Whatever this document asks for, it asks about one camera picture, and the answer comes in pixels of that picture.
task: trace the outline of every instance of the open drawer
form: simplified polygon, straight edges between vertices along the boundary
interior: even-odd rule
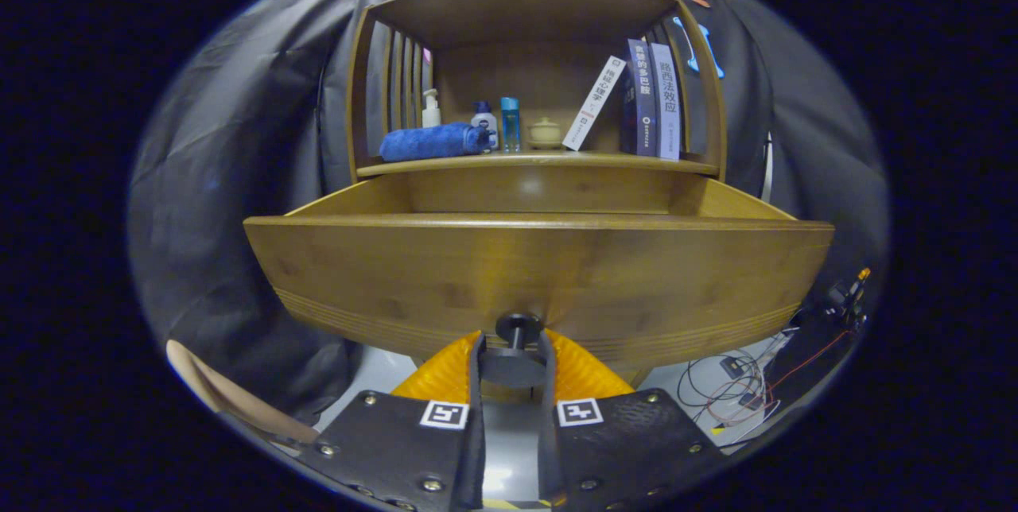
[[[617,371],[773,335],[834,233],[687,172],[542,165],[382,175],[244,228],[298,320],[427,358],[525,310]]]

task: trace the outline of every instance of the small bottle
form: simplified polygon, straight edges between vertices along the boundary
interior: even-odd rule
[[[499,122],[495,115],[492,114],[492,106],[488,104],[487,100],[479,100],[473,103],[473,108],[476,110],[477,114],[473,114],[473,118],[470,118],[470,125],[479,125],[480,128],[487,128],[491,130],[491,134],[488,135],[490,143],[490,149],[492,151],[499,150]]]
[[[502,98],[502,152],[519,152],[519,99]]]
[[[439,92],[437,89],[429,89],[423,93],[425,110],[420,112],[420,124],[423,128],[442,124],[442,111],[439,110]]]

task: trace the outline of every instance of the blue towel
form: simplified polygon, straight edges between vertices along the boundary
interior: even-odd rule
[[[382,159],[387,163],[395,163],[421,158],[479,155],[488,150],[488,135],[491,132],[488,128],[466,123],[395,130],[382,139]]]

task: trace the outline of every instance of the orange gripper pad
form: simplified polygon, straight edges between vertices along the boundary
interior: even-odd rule
[[[475,331],[444,346],[406,378],[392,394],[421,401],[470,402],[470,351],[480,337]]]
[[[626,395],[633,388],[570,338],[545,330],[555,347],[555,402]]]

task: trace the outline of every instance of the wooden cabinet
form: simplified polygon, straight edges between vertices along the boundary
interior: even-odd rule
[[[244,222],[288,310],[413,357],[476,329],[497,345],[497,317],[526,310],[617,371],[774,334],[810,287],[834,229],[721,181],[724,105],[712,69],[680,81],[704,88],[708,137],[704,153],[679,162],[618,153],[618,92],[587,140],[591,151],[394,164],[369,151],[369,132],[419,123],[411,109],[427,89],[422,49],[433,56],[445,121],[469,120],[473,100],[513,96],[523,124],[548,116],[568,128],[608,55],[625,56],[626,38],[658,38],[678,56],[660,30],[672,16],[686,25],[700,65],[713,65],[679,0],[391,0],[367,8],[350,67],[353,185],[286,216]],[[387,30],[382,51],[371,45],[379,25]],[[369,73],[377,52],[386,67]],[[385,79],[378,128],[366,123],[370,76]]]

